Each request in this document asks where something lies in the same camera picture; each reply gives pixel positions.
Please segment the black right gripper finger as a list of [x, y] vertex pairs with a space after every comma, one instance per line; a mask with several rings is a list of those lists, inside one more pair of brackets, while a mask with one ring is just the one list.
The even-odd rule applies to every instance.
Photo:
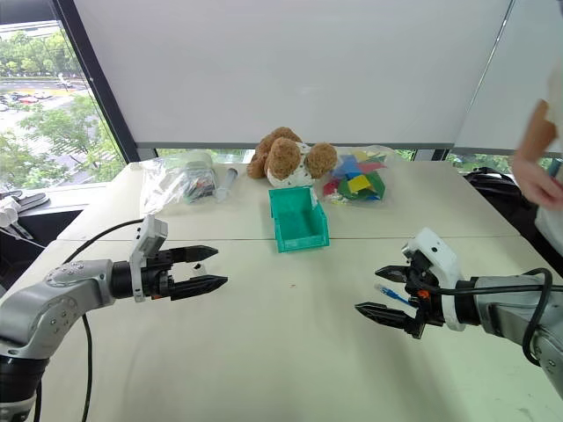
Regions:
[[363, 302], [355, 305], [355, 309], [369, 320], [403, 331], [412, 331], [416, 328], [414, 318], [399, 309], [389, 309], [386, 305]]
[[392, 282], [407, 283], [409, 272], [409, 266], [384, 266], [375, 270], [375, 275]]

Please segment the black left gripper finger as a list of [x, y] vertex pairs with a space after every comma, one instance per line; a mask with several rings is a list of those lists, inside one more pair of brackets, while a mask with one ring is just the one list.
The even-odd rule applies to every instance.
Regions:
[[173, 283], [170, 286], [170, 299], [172, 301], [182, 300], [199, 295], [211, 293], [228, 281], [225, 276], [202, 275], [193, 277], [186, 281]]
[[206, 245], [193, 245], [169, 250], [170, 260], [177, 263], [199, 263], [219, 253], [218, 249]]

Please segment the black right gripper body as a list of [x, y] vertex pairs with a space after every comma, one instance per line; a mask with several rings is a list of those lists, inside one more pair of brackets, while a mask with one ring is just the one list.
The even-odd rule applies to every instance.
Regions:
[[442, 298], [434, 290], [439, 287], [436, 276], [430, 271], [430, 261], [423, 254], [413, 254], [406, 270], [406, 292], [409, 303], [416, 308], [414, 320], [406, 332], [420, 339], [427, 324], [443, 326]]

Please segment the person's bare hand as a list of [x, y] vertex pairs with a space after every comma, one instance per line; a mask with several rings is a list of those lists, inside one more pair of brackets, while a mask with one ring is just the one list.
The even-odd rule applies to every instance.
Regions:
[[543, 168], [520, 152], [514, 156], [513, 174], [529, 201], [540, 207], [562, 208], [562, 188]]

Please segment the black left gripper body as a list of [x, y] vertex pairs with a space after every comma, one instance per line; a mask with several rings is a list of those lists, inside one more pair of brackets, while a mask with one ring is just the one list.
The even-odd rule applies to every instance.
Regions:
[[151, 299], [169, 297], [171, 294], [173, 277], [169, 274], [173, 266], [171, 250], [159, 251], [152, 258], [146, 258], [142, 265], [143, 296]]

